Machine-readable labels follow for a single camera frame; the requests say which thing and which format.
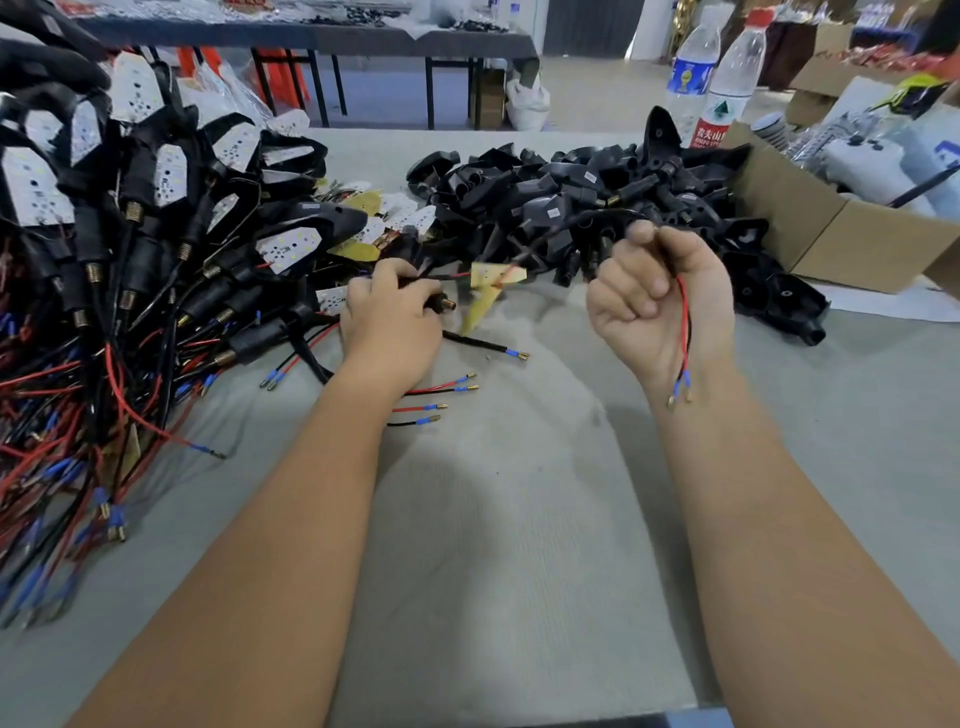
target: bottle label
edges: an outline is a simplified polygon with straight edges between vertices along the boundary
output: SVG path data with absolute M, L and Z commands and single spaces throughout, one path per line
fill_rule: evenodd
M 720 144 L 730 124 L 743 115 L 750 96 L 729 96 L 711 91 L 707 96 L 704 111 L 693 130 L 691 149 L 709 149 Z
M 666 90 L 671 93 L 702 96 L 707 92 L 707 83 L 714 65 L 715 63 L 693 63 L 676 59 L 673 61 L 673 75 L 666 85 Z

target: hand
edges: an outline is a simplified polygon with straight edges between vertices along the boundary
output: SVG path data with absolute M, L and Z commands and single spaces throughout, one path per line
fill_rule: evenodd
M 683 364 L 683 300 L 669 258 L 684 280 L 693 320 L 688 366 L 733 361 L 733 293 L 720 258 L 694 232 L 633 223 L 587 290 L 593 329 L 639 379 L 647 397 L 668 397 Z
M 417 270 L 400 258 L 381 260 L 371 279 L 350 281 L 340 315 L 343 368 L 362 377 L 371 391 L 384 391 L 391 403 L 423 378 L 443 340 L 440 317 L 423 308 L 441 290 L 440 282 L 415 280 L 400 288 L 401 276 L 416 278 Z

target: metal table frame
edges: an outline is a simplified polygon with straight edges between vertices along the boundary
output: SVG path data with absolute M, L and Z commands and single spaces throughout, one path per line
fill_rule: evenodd
M 347 101 L 340 74 L 338 55 L 423 57 L 425 64 L 427 127 L 435 128 L 434 68 L 466 68 L 468 88 L 474 93 L 473 126 L 479 128 L 480 84 L 483 62 L 486 58 L 506 58 L 519 73 L 520 82 L 532 86 L 540 71 L 533 40 L 524 34 L 488 34 L 466 31 L 434 31 L 416 40 L 393 28 L 354 26 L 325 26 L 306 23 L 235 22 L 203 24 L 198 22 L 162 19 L 130 19 L 98 17 L 83 19 L 81 23 L 105 43 L 116 47 L 143 46 L 156 51 L 158 45 L 189 46 L 198 59 L 203 60 L 200 46 L 247 47 L 251 50 L 257 78 L 264 89 L 264 101 L 276 113 L 273 94 L 267 84 L 265 62 L 285 63 L 293 76 L 294 92 L 304 110 L 300 79 L 296 73 L 299 63 L 308 63 L 314 86 L 317 88 L 317 106 L 321 123 L 329 127 L 329 119 L 321 85 L 317 52 L 330 54 L 337 82 L 340 108 L 347 114 Z M 280 49 L 279 56 L 266 56 L 258 48 Z M 291 49 L 305 48 L 305 56 Z

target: white table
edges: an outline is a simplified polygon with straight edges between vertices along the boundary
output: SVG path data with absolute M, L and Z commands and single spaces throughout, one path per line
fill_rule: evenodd
M 318 136 L 331 176 L 397 190 L 437 149 L 467 158 L 513 139 L 549 157 L 642 134 Z M 800 464 L 960 657 L 958 328 L 843 312 L 826 328 L 809 349 L 739 318 L 741 364 Z M 515 287 L 477 335 L 531 359 L 444 344 L 431 381 L 477 371 L 481 389 L 443 396 L 436 425 L 386 433 L 330 724 L 516 726 L 716 702 L 656 432 L 589 330 L 584 286 Z M 331 368 L 338 350 L 318 347 Z M 166 492 L 131 513 L 129 540 L 70 612 L 0 635 L 0 725 L 60 725 L 274 465 L 320 391 L 305 367 L 258 390 L 282 356 L 195 408 L 189 436 L 227 462 L 168 446 L 138 486 Z

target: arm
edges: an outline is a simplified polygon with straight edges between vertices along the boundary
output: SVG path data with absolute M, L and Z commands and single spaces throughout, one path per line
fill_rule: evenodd
M 70 728 L 323 725 L 394 402 L 441 343 L 436 281 L 399 260 L 356 279 L 347 357 L 300 436 L 100 681 Z
M 694 326 L 693 401 L 672 410 L 680 296 L 657 287 L 668 280 L 658 255 L 684 278 Z M 635 226 L 590 284 L 588 307 L 657 420 L 738 728 L 960 725 L 960 667 L 806 478 L 736 370 L 730 282 L 707 245 Z

